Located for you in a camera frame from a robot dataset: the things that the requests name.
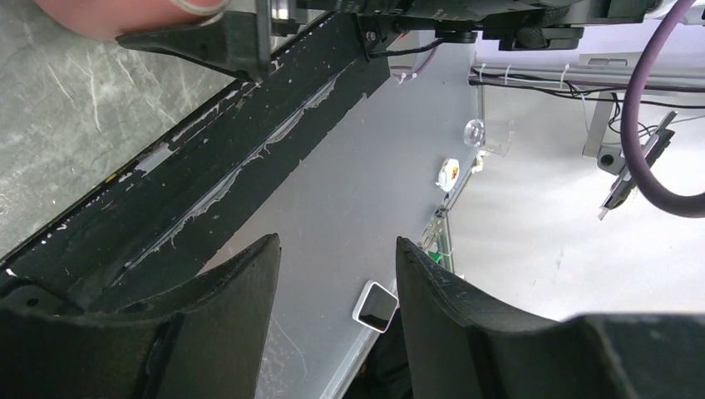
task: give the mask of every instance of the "glass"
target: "glass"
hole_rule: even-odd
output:
[[[514,138],[514,121],[493,121],[473,119],[467,122],[463,141],[469,147],[478,147],[480,150],[507,155],[511,141]]]

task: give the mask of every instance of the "table surface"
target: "table surface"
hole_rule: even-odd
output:
[[[357,372],[372,335],[352,319],[363,285],[392,286],[397,236],[421,236],[445,196],[434,185],[441,163],[471,153],[468,52],[444,45],[422,76],[360,101],[208,263],[281,238],[257,397],[335,397]]]
[[[0,254],[230,82],[79,37],[24,0],[0,4],[0,59]],[[282,239],[258,397],[334,397],[354,375],[374,338],[351,318],[362,286],[391,286],[396,237],[420,236],[440,204],[442,161],[467,159],[469,59],[444,45],[422,76],[357,104],[209,262]]]

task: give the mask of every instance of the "pink bowl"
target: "pink bowl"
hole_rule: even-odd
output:
[[[112,40],[123,33],[199,22],[229,0],[35,0],[61,25],[81,35]]]

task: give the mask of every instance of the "phone screen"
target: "phone screen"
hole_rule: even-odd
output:
[[[360,321],[378,330],[387,329],[394,309],[397,308],[397,299],[377,284],[370,287],[370,293],[360,308]]]

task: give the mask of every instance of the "white smartphone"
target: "white smartphone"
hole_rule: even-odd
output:
[[[379,283],[367,281],[357,300],[352,318],[367,328],[384,333],[392,322],[399,299]]]

